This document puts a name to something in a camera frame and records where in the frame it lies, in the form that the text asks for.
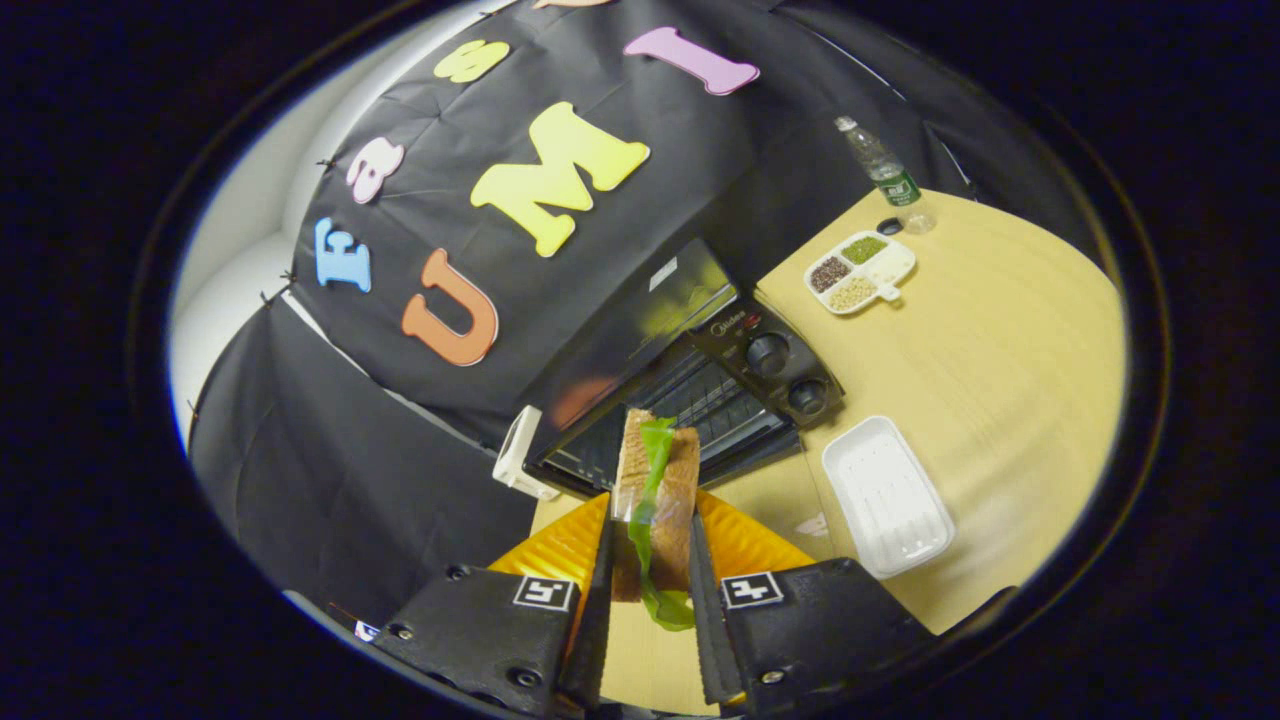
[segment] yellow letter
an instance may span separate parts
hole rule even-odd
[[[485,42],[472,40],[449,53],[449,56],[435,65],[435,77],[447,77],[457,83],[479,79],[511,53],[506,42]]]
[[[472,188],[471,204],[492,204],[506,213],[534,236],[538,254],[550,258],[573,233],[573,218],[552,215],[536,202],[590,210],[591,195],[573,165],[590,173],[595,190],[609,191],[649,159],[649,146],[623,142],[596,128],[575,115],[568,102],[557,102],[534,118],[529,137],[541,164],[489,168]]]

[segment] wooden table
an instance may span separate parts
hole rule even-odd
[[[1019,218],[929,193],[938,225],[896,240],[916,268],[893,304],[828,313],[805,269],[888,211],[869,195],[771,272],[756,299],[787,318],[845,388],[801,433],[804,454],[713,491],[817,559],[858,557],[822,468],[832,439],[870,415],[899,427],[956,525],[951,547],[884,580],[941,633],[1025,582],[1066,537],[1110,456],[1125,384],[1120,296],[1087,258]],[[540,503],[532,529],[577,506]],[[827,533],[815,528],[827,521]],[[602,693],[687,714],[701,698],[694,633],[667,633],[614,605]]]

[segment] plastic bottle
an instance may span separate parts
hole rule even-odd
[[[884,147],[879,138],[867,132],[865,128],[858,127],[858,123],[847,115],[836,118],[836,129],[845,133],[858,163],[872,178],[872,182],[881,188],[888,204],[893,206],[902,229],[913,234],[933,229],[937,222],[928,201],[897,156]]]

